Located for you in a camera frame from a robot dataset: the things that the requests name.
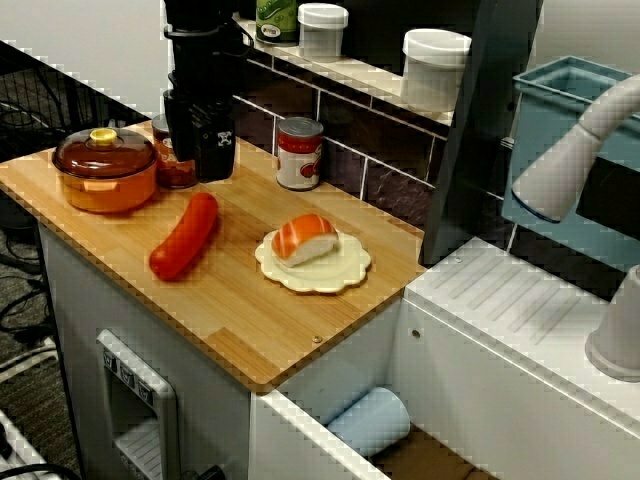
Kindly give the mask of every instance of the wire rack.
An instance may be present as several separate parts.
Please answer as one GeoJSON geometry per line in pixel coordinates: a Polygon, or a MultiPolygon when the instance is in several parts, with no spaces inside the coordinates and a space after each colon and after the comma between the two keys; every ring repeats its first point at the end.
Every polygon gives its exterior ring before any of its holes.
{"type": "Polygon", "coordinates": [[[55,147],[79,130],[146,119],[0,42],[0,162],[55,147]]]}

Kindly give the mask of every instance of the wall shelf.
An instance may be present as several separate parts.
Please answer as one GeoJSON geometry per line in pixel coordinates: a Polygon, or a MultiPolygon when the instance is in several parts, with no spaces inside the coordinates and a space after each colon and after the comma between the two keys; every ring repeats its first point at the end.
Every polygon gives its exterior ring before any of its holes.
{"type": "Polygon", "coordinates": [[[251,35],[255,43],[255,49],[260,52],[328,78],[356,91],[371,95],[372,98],[390,103],[395,107],[408,110],[447,127],[451,126],[453,112],[427,112],[414,105],[405,103],[402,98],[400,98],[402,85],[401,76],[347,57],[342,57],[337,62],[332,63],[312,62],[302,58],[298,54],[297,46],[270,46],[257,41],[255,39],[255,21],[245,19],[237,19],[236,21],[251,35]]]}

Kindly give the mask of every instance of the blue basket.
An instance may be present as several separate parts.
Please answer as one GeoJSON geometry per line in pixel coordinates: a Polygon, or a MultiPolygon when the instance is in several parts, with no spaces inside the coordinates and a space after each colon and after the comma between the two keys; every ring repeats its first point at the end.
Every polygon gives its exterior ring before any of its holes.
{"type": "MultiPolygon", "coordinates": [[[[513,199],[511,184],[577,123],[596,98],[630,76],[564,57],[514,77],[522,101],[502,208],[502,216],[518,225],[622,271],[640,263],[638,240],[578,215],[580,199],[559,224],[538,219],[513,199]]],[[[613,132],[598,156],[640,172],[640,115],[633,115],[613,132]]]]}

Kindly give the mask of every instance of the cream scalloped plate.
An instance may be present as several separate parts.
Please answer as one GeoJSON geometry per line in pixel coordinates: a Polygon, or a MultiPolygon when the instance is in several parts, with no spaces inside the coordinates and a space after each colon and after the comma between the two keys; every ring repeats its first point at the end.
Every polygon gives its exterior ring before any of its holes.
{"type": "Polygon", "coordinates": [[[360,283],[367,275],[371,256],[360,241],[338,232],[338,245],[329,253],[307,262],[287,267],[271,250],[276,231],[268,233],[256,249],[256,258],[267,278],[296,292],[336,293],[348,285],[360,283]]]}

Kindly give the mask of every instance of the pot lid knob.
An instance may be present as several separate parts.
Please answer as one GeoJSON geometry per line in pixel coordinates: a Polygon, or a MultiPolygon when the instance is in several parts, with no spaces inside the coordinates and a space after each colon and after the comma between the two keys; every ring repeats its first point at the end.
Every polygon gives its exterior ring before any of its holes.
{"type": "Polygon", "coordinates": [[[111,145],[118,135],[110,128],[96,128],[89,136],[97,145],[111,145]]]}

